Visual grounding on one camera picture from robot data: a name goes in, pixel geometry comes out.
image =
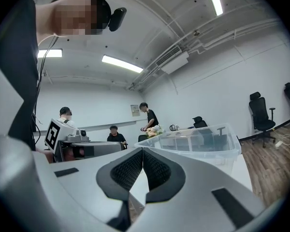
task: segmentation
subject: transparent plastic box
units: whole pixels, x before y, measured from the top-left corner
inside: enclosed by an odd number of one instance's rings
[[[135,147],[166,150],[208,162],[231,175],[241,145],[229,124],[170,131],[138,142]]]

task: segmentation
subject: white ceiling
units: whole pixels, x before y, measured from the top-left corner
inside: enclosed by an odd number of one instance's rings
[[[44,4],[51,0],[35,1]],[[119,7],[127,8],[121,27],[116,32],[106,29],[102,35],[59,38],[54,48],[62,48],[63,57],[47,58],[44,66],[52,83],[86,82],[125,88],[131,88],[134,83],[135,89],[142,89],[148,83],[138,83],[155,68],[149,64],[187,33],[196,29],[201,32],[197,37],[190,34],[179,42],[184,50],[189,50],[189,44],[196,39],[207,43],[228,31],[277,17],[263,0],[221,0],[224,13],[219,17],[211,0],[107,1],[112,12]],[[42,42],[40,49],[46,49],[50,40]],[[147,70],[138,74],[102,63],[104,54]],[[158,70],[151,82],[160,74]]]

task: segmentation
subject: black earpiece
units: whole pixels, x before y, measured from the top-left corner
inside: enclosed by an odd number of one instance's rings
[[[108,27],[110,28],[111,32],[116,31],[120,27],[126,12],[127,12],[126,8],[118,8],[114,11],[114,13],[111,16],[111,20],[108,24]]]

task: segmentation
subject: black baseboard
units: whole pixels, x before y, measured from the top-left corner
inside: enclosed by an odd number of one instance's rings
[[[285,126],[285,125],[287,125],[287,124],[289,124],[289,123],[290,123],[290,119],[287,120],[286,122],[284,122],[284,123],[282,123],[282,124],[280,124],[280,125],[274,127],[273,129],[277,130],[278,128],[280,128],[280,127],[282,127],[282,126]],[[249,140],[249,139],[253,139],[253,138],[255,138],[257,135],[258,135],[258,134],[256,134],[256,135],[252,135],[252,136],[249,136],[249,137],[244,137],[244,138],[239,139],[239,141],[242,142],[242,141],[246,141],[246,140]]]

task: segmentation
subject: person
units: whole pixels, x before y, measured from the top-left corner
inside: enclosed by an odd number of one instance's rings
[[[69,109],[69,107],[64,106],[63,108],[61,108],[59,111],[59,116],[60,118],[58,119],[58,121],[61,121],[62,123],[76,128],[75,123],[72,120],[72,111]]]
[[[141,131],[146,131],[148,128],[154,127],[159,124],[158,119],[153,110],[148,108],[148,104],[143,102],[140,104],[140,110],[144,113],[147,113],[148,124],[141,128]]]
[[[23,103],[8,132],[10,137],[36,150],[32,113],[38,94],[39,44],[51,36],[99,33],[110,17],[105,0],[53,0],[44,5],[20,0],[12,8],[0,26],[0,70]]]
[[[124,149],[126,149],[127,148],[127,145],[126,145],[127,141],[126,141],[125,137],[122,134],[117,132],[117,130],[118,130],[117,126],[111,126],[110,127],[111,133],[108,136],[107,141],[110,141],[110,142],[121,142],[121,144],[123,145]]]

